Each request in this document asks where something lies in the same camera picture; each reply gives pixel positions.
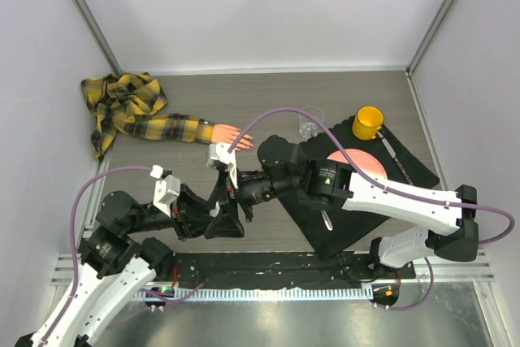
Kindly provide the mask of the white nail polish bottle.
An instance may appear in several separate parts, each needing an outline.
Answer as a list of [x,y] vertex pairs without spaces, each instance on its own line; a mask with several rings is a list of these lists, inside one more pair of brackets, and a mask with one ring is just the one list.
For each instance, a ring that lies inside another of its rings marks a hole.
[[219,215],[220,211],[220,204],[216,202],[214,208],[210,210],[209,214],[211,217],[216,218]]

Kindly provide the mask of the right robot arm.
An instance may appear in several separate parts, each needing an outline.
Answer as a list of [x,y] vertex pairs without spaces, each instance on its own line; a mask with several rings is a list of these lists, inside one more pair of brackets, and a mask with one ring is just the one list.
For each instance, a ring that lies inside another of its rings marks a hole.
[[375,277],[384,278],[409,261],[431,255],[453,262],[476,259],[479,226],[470,209],[476,202],[476,190],[470,186],[442,191],[362,175],[347,162],[309,160],[299,145],[278,136],[259,148],[261,170],[239,171],[229,146],[210,145],[207,164],[219,172],[215,187],[247,218],[260,203],[291,198],[323,213],[365,212],[412,223],[407,231],[371,242],[366,265]]

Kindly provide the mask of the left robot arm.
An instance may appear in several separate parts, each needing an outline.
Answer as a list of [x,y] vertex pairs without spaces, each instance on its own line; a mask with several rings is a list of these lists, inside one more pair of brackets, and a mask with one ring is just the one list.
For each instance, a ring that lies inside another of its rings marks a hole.
[[20,337],[18,346],[94,346],[117,314],[152,280],[166,280],[176,256],[149,238],[137,243],[133,232],[173,228],[180,213],[175,197],[156,195],[151,205],[125,192],[112,193],[97,215],[98,228],[80,244],[73,279],[39,330]]

